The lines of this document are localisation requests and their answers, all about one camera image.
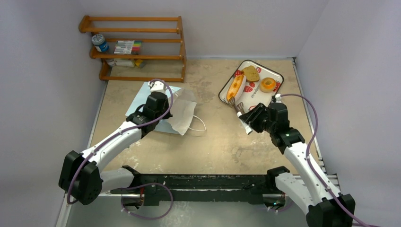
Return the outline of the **strawberry pattern tray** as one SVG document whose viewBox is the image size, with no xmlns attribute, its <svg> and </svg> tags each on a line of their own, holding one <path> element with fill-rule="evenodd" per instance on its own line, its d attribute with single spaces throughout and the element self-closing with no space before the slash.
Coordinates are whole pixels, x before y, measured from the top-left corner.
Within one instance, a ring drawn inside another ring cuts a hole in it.
<svg viewBox="0 0 401 227">
<path fill-rule="evenodd" d="M 276 93 L 278 93 L 281 85 L 284 82 L 284 77 L 281 74 L 279 74 L 267 67 L 264 67 L 252 60 L 245 60 L 238 66 L 236 71 L 233 73 L 233 75 L 228 79 L 226 84 L 220 90 L 218 97 L 223 103 L 228 104 L 228 101 L 226 100 L 226 95 L 227 95 L 228 88 L 229 88 L 230 84 L 232 83 L 232 80 L 234 79 L 234 77 L 236 75 L 244 74 L 242 69 L 245 67 L 251 66 L 251 65 L 253 65 L 257 69 L 259 76 L 260 76 L 260 80 L 257 82 L 247 82 L 246 81 L 244 90 L 243 90 L 239 100 L 235 101 L 236 104 L 243 104 L 243 109 L 244 109 L 245 113 L 251 111 L 259 103 L 263 103 L 265 106 L 267 106 L 269 104 L 269 102 L 271 101 L 271 97 L 273 95 L 275 95 Z M 277 82 L 277 86 L 274 89 L 274 91 L 264 93 L 264 92 L 260 91 L 259 84 L 262 79 L 267 78 L 267 77 L 275 79 Z"/>
</svg>

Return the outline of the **fake long bread roll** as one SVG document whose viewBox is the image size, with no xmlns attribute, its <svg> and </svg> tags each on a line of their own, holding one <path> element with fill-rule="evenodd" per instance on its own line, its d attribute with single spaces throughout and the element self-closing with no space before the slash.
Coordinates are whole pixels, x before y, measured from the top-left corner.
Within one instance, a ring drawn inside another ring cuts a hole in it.
<svg viewBox="0 0 401 227">
<path fill-rule="evenodd" d="M 229 101 L 231 98 L 234 98 L 235 101 L 238 101 L 244 90 L 245 83 L 246 77 L 244 74 L 236 75 L 228 88 L 226 100 Z"/>
</svg>

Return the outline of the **white blue paper bag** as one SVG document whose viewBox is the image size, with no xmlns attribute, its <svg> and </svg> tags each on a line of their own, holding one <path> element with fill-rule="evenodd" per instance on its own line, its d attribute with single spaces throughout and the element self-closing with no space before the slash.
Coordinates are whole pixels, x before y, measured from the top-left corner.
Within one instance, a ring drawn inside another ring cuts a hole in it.
<svg viewBox="0 0 401 227">
<path fill-rule="evenodd" d="M 184 135 L 188 130 L 205 131 L 204 121 L 194 114 L 197 101 L 192 90 L 181 87 L 170 87 L 173 91 L 173 115 L 167 120 L 161 120 L 155 131 Z"/>
</svg>

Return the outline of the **metal tongs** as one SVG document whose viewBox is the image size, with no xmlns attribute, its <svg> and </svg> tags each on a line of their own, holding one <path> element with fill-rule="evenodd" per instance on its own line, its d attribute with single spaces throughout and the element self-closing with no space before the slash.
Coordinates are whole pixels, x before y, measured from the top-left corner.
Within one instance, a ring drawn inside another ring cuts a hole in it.
<svg viewBox="0 0 401 227">
<path fill-rule="evenodd" d="M 240 116 L 243 115 L 243 113 L 241 112 L 241 108 L 235 104 L 235 98 L 231 97 L 228 100 L 228 104 L 234 108 L 240 123 L 242 124 L 243 128 L 245 129 L 246 134 L 250 135 L 253 130 L 251 129 L 251 127 L 249 125 L 247 125 L 243 120 L 240 119 Z"/>
</svg>

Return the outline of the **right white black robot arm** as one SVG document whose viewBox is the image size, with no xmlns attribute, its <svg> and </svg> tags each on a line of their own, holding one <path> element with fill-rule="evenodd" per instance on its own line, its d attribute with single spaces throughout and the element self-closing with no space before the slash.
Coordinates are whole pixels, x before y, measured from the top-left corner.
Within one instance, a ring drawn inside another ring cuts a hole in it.
<svg viewBox="0 0 401 227">
<path fill-rule="evenodd" d="M 343 194 L 319 168 L 307 152 L 301 133 L 290 126 L 288 110 L 283 103 L 259 103 L 239 119 L 254 132 L 269 133 L 272 144 L 295 167 L 302 183 L 286 170 L 270 169 L 265 180 L 270 192 L 284 192 L 305 214 L 310 227 L 350 227 L 353 224 L 348 212 L 354 212 L 355 201 Z"/>
</svg>

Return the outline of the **fake round bread bun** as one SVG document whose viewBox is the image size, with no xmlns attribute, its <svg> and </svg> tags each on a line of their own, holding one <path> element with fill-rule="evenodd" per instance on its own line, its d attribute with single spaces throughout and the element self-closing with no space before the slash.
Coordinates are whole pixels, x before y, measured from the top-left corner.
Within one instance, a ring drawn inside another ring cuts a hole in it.
<svg viewBox="0 0 401 227">
<path fill-rule="evenodd" d="M 277 82 L 273 78 L 264 78 L 260 81 L 259 87 L 260 91 L 264 93 L 272 92 L 277 86 Z"/>
</svg>

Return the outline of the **fake toast slice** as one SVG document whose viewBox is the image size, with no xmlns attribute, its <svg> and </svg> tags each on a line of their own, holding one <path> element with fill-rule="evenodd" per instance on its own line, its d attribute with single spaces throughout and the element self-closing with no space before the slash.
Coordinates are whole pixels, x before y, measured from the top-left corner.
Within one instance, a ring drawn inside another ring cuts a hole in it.
<svg viewBox="0 0 401 227">
<path fill-rule="evenodd" d="M 257 82 L 260 80 L 257 69 L 251 65 L 242 69 L 247 82 Z"/>
</svg>

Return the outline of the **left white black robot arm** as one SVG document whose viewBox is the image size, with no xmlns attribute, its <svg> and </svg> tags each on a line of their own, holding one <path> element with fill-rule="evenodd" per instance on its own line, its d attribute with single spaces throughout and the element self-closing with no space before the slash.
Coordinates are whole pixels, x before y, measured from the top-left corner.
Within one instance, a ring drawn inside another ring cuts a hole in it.
<svg viewBox="0 0 401 227">
<path fill-rule="evenodd" d="M 172 117 L 170 108 L 167 95 L 153 91 L 115 132 L 80 153 L 69 152 L 58 182 L 67 194 L 67 203 L 88 205 L 100 193 L 119 188 L 128 193 L 138 192 L 141 180 L 134 176 L 133 170 L 122 167 L 105 172 L 104 168 L 124 149 L 153 131 L 161 119 Z"/>
</svg>

